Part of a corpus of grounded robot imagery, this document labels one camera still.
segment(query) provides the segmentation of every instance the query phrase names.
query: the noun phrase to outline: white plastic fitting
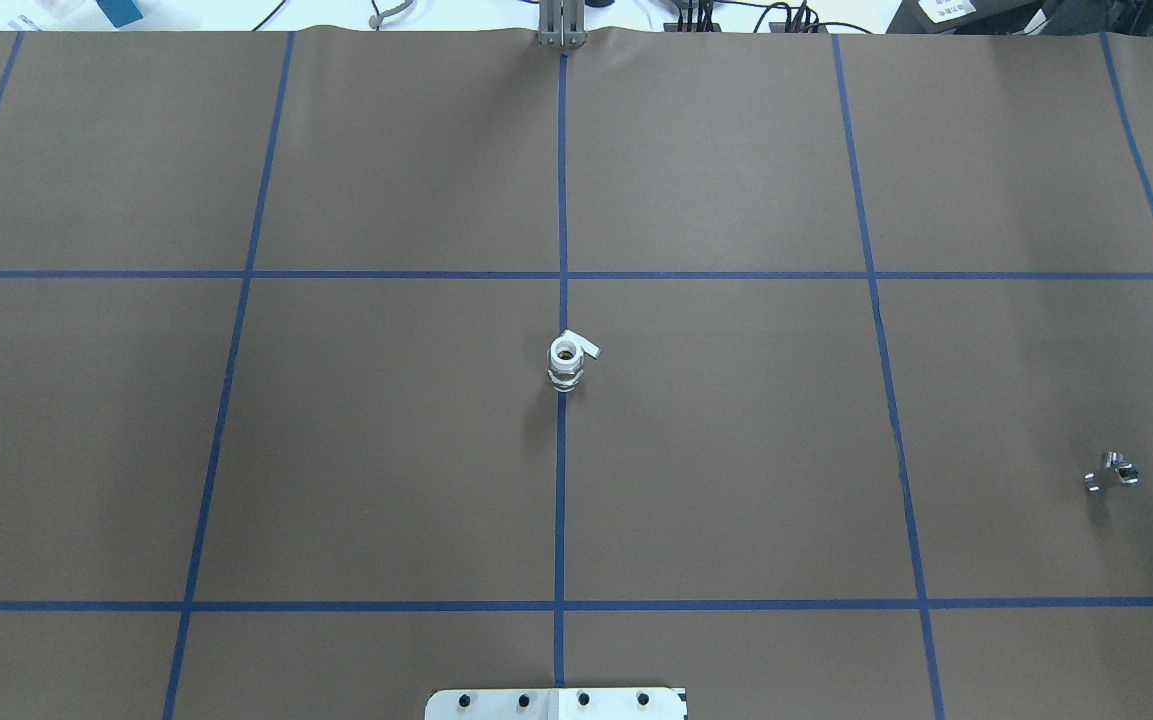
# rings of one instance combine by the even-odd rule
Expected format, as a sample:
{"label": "white plastic fitting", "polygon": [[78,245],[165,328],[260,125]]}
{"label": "white plastic fitting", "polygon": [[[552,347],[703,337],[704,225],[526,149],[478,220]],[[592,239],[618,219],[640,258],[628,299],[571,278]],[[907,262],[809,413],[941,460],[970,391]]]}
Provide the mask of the white plastic fitting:
{"label": "white plastic fitting", "polygon": [[600,347],[580,333],[563,331],[549,343],[549,384],[558,392],[571,392],[585,374],[585,358],[598,359]]}

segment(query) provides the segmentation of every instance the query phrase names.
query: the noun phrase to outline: black cable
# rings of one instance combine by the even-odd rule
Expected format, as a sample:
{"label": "black cable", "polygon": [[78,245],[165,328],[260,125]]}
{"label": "black cable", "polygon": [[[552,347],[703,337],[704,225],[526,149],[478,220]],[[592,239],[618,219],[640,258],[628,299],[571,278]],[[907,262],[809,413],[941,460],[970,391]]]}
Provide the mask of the black cable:
{"label": "black cable", "polygon": [[799,32],[801,28],[808,27],[814,22],[820,21],[820,15],[807,3],[799,5],[799,9],[794,13],[794,20],[787,23],[785,27],[785,32]]}
{"label": "black cable", "polygon": [[763,20],[767,18],[767,14],[777,8],[785,8],[785,24],[787,27],[787,23],[790,23],[790,15],[794,14],[794,8],[790,8],[790,3],[763,5],[763,14],[759,15],[758,22],[754,23],[754,32],[758,32],[758,29],[763,27]]}
{"label": "black cable", "polygon": [[256,27],[253,28],[253,32],[256,32],[257,29],[265,27],[265,23],[267,23],[270,18],[272,18],[276,14],[278,14],[278,12],[282,9],[284,5],[287,5],[287,0],[279,0],[279,3],[274,6],[274,9],[270,10],[269,15],[265,15],[264,20],[262,20],[259,23],[256,23]]}
{"label": "black cable", "polygon": [[745,0],[714,0],[715,3],[723,5],[745,5],[746,8],[767,8],[767,5],[762,3],[745,3]]}
{"label": "black cable", "polygon": [[1137,27],[1140,24],[1140,15],[1144,14],[1144,6],[1146,6],[1146,1],[1144,1],[1144,0],[1139,0],[1139,1],[1140,1],[1140,5],[1137,6],[1137,17],[1132,18],[1132,27],[1128,28],[1128,35],[1135,35],[1135,33],[1137,33],[1135,31],[1135,29],[1137,29]]}
{"label": "black cable", "polygon": [[851,23],[813,23],[809,24],[808,27],[800,28],[799,32],[812,32],[813,29],[819,27],[850,27],[851,29],[859,29],[859,31],[864,32],[865,35],[873,35],[873,32],[868,31],[868,29],[865,29],[862,27],[854,27],[854,24]]}

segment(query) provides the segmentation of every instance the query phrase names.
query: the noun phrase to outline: metal plate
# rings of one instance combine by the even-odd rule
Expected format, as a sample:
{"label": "metal plate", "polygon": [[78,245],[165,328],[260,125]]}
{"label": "metal plate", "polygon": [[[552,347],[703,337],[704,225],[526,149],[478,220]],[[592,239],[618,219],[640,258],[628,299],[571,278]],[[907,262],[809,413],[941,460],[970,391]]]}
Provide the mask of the metal plate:
{"label": "metal plate", "polygon": [[675,688],[507,689],[439,691],[425,720],[686,720],[687,691]]}

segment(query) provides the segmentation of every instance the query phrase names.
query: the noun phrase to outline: metal bracket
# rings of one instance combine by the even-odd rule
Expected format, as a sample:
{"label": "metal bracket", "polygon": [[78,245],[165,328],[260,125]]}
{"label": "metal bracket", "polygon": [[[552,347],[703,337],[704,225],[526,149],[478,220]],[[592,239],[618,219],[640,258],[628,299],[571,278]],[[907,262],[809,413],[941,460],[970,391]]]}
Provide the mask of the metal bracket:
{"label": "metal bracket", "polygon": [[540,0],[540,45],[580,47],[585,31],[585,0]]}
{"label": "metal bracket", "polygon": [[680,688],[512,689],[439,691],[425,720],[686,720]]}
{"label": "metal bracket", "polygon": [[1120,486],[1135,486],[1140,482],[1140,471],[1135,466],[1135,462],[1128,462],[1121,452],[1106,452],[1101,456],[1101,468],[1097,473],[1083,475],[1083,487],[1087,492],[1105,492],[1106,482],[1101,478],[1120,483]]}

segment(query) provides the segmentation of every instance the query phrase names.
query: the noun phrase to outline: metal fitting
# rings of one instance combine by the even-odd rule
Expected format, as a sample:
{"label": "metal fitting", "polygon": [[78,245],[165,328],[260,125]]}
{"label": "metal fitting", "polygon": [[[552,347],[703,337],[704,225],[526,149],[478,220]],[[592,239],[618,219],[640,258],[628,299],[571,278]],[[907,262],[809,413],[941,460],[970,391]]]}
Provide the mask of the metal fitting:
{"label": "metal fitting", "polygon": [[1110,482],[1120,486],[1135,486],[1140,482],[1140,471],[1133,462],[1128,462],[1121,452],[1106,452],[1101,456],[1101,468],[1097,473],[1083,475],[1083,487],[1087,492],[1105,492],[1105,486]]}

